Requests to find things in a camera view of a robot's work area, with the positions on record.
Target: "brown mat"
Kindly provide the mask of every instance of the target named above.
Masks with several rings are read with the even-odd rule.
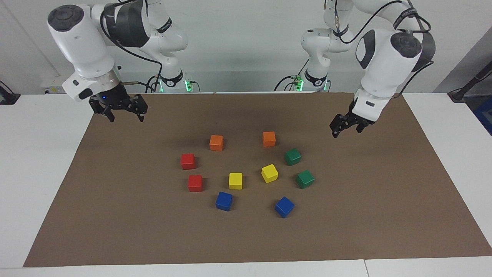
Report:
[[[484,238],[403,98],[376,125],[333,139],[352,94],[145,95],[138,122],[93,117],[26,267],[489,256]],[[262,147],[262,132],[278,145]],[[224,135],[223,152],[208,150]],[[283,154],[298,148],[302,162]],[[183,171],[183,153],[198,169]],[[279,180],[260,169],[274,163]],[[301,190],[295,175],[310,170]],[[233,210],[215,208],[230,172]],[[189,193],[190,174],[206,191]],[[296,205],[274,211],[283,196]]]

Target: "white robotic arm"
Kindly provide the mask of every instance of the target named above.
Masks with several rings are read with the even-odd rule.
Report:
[[[350,32],[348,18],[354,6],[372,17],[388,20],[393,28],[370,30],[359,41],[356,58],[366,74],[349,112],[345,116],[337,115],[330,124],[335,138],[353,125],[358,125],[357,131],[360,133],[368,125],[374,124],[397,87],[411,72],[431,63],[435,53],[434,40],[429,30],[424,29],[422,21],[428,23],[418,15],[410,0],[328,0],[324,19],[330,28],[324,29],[325,35],[309,30],[303,36],[303,47],[311,46],[305,47],[310,57],[310,64],[303,74],[306,90],[312,87],[316,91],[322,90],[320,80],[326,81],[330,65],[323,60],[329,61],[327,52],[343,52],[351,48],[355,39]]]
[[[167,15],[162,0],[127,0],[106,5],[64,5],[48,16],[48,27],[58,47],[74,65],[75,73],[63,88],[76,101],[89,98],[94,112],[114,121],[112,109],[136,113],[141,121],[147,104],[140,95],[130,98],[122,86],[107,46],[136,48],[162,65],[155,77],[162,91],[189,90],[178,59],[188,39]]]

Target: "black stand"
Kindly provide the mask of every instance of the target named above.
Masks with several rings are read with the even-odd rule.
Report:
[[[21,95],[17,93],[8,93],[3,87],[0,86],[0,96],[3,97],[0,105],[14,105]]]
[[[471,81],[469,81],[460,91],[448,93],[451,100],[455,103],[463,103],[464,95],[476,84],[482,81],[492,71],[492,62],[484,67]]]

